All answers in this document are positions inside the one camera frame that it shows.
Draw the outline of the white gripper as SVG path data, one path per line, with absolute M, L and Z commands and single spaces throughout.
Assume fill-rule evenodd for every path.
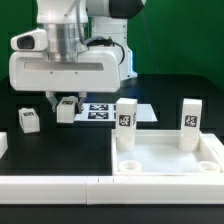
M 118 47 L 90 47 L 75 62 L 50 61 L 46 52 L 15 52 L 9 61 L 9 79 L 18 91 L 46 91 L 53 112 L 58 105 L 54 92 L 80 92 L 76 113 L 81 114 L 86 92 L 120 88 L 120 60 Z

